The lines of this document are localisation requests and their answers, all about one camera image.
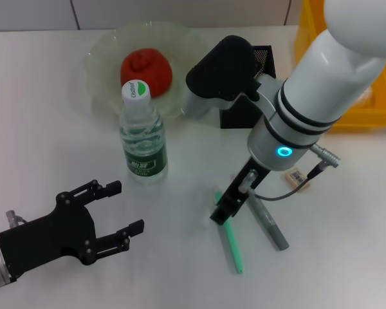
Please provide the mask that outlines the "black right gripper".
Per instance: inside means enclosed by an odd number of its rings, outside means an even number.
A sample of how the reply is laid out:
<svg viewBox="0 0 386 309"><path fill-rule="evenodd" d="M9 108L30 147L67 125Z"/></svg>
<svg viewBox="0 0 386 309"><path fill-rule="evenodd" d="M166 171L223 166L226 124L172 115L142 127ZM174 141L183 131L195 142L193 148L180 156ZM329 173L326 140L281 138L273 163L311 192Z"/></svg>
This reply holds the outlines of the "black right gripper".
<svg viewBox="0 0 386 309"><path fill-rule="evenodd" d="M227 219L237 214L248 197L247 193L239 191L239 186L251 171L257 175L255 180L250 183L252 189L256 189L270 173L269 169L259 165L256 160L250 157L225 193L216 195L216 207L210 215L212 221L218 225L223 225Z"/></svg>

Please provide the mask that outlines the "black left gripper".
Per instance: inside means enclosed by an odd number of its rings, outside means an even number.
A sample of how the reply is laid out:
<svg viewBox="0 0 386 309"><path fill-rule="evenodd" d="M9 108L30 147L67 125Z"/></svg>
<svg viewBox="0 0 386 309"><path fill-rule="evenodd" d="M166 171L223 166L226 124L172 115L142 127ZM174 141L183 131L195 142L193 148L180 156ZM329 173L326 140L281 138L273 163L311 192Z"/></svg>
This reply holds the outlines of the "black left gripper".
<svg viewBox="0 0 386 309"><path fill-rule="evenodd" d="M95 224L86 208L91 202L121 192L119 180L104 187L92 180L57 195L56 206L48 215L0 232L0 249L11 279L64 256L91 265L128 251L131 238L144 232L144 221L138 220L115 234L96 239Z"/></svg>

